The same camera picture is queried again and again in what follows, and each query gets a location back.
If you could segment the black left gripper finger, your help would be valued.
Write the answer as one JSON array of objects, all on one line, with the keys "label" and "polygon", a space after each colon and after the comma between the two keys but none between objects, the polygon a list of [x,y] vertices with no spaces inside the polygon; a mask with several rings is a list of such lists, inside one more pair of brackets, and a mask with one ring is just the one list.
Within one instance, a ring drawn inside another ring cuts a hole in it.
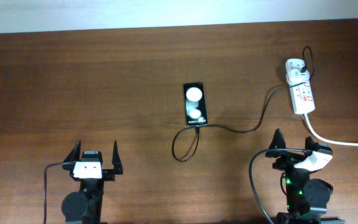
[{"label": "black left gripper finger", "polygon": [[64,162],[75,162],[80,159],[81,141],[78,140],[71,152],[63,160]]},{"label": "black left gripper finger", "polygon": [[123,166],[122,166],[121,158],[119,157],[117,141],[115,141],[113,145],[112,165],[115,174],[123,174]]}]

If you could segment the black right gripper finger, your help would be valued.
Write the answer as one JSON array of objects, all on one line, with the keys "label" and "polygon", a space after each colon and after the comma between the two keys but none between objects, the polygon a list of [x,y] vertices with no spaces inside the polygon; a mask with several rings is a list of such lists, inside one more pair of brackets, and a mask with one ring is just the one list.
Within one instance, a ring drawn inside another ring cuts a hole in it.
[{"label": "black right gripper finger", "polygon": [[318,142],[314,142],[312,137],[307,137],[305,139],[305,154],[312,154],[313,151],[318,151],[320,149],[320,145]]},{"label": "black right gripper finger", "polygon": [[286,148],[287,146],[281,130],[276,129],[273,135],[272,142],[268,147],[270,151],[265,153],[265,157],[278,158],[285,153]]}]

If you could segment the black smartphone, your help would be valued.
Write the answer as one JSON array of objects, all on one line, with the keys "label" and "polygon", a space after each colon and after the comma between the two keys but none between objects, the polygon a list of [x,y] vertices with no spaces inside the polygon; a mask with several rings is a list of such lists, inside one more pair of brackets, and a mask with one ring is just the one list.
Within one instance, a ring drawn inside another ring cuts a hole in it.
[{"label": "black smartphone", "polygon": [[206,111],[203,83],[185,83],[183,85],[183,95],[185,100],[186,124],[188,126],[206,126],[208,123],[208,114]]}]

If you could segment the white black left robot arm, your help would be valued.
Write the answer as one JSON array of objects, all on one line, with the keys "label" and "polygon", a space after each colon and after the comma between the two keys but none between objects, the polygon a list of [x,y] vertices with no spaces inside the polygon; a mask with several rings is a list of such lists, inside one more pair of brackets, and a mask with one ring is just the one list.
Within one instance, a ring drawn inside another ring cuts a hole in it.
[{"label": "white black left robot arm", "polygon": [[104,195],[104,183],[115,181],[116,175],[123,174],[117,143],[113,144],[112,169],[103,168],[100,151],[81,152],[78,141],[63,160],[63,169],[80,183],[80,189],[68,194],[62,202],[65,223],[100,223]]}]

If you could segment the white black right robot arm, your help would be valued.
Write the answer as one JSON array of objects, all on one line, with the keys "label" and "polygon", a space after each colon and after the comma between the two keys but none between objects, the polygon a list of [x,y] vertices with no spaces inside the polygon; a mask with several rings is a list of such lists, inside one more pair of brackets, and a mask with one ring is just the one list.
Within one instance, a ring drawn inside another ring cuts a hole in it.
[{"label": "white black right robot arm", "polygon": [[286,147],[282,132],[276,129],[265,157],[275,158],[272,168],[282,171],[282,190],[287,199],[287,212],[276,216],[277,223],[345,223],[340,218],[325,218],[333,186],[311,174],[323,169],[333,158],[326,144],[305,139],[305,148],[297,153]]}]

